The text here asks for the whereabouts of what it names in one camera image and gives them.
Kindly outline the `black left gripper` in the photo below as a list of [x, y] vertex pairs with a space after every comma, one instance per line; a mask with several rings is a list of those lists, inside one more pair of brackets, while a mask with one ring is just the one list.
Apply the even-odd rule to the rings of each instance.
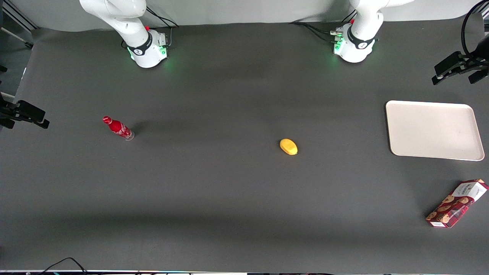
[[[485, 36], [478, 43], [474, 50], [474, 58], [481, 62], [483, 66], [489, 66], [489, 36]], [[458, 74], [468, 73], [472, 70], [477, 70], [472, 73], [468, 80], [470, 84], [475, 84], [480, 80], [488, 77], [489, 69], [484, 68], [479, 70], [479, 65], [471, 61], [468, 56], [461, 52], [454, 52], [448, 57], [440, 61], [434, 66], [435, 76], [432, 77], [433, 85], [438, 85], [445, 79], [456, 76]]]

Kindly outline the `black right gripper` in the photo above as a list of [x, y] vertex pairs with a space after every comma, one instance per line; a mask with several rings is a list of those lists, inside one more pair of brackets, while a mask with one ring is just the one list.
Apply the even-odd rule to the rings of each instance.
[[45, 111], [26, 101], [19, 100], [14, 103], [9, 99], [5, 100], [4, 96], [0, 94], [0, 125], [4, 128], [13, 129], [15, 122], [9, 119], [15, 119], [47, 129], [50, 122], [44, 118], [45, 114]]

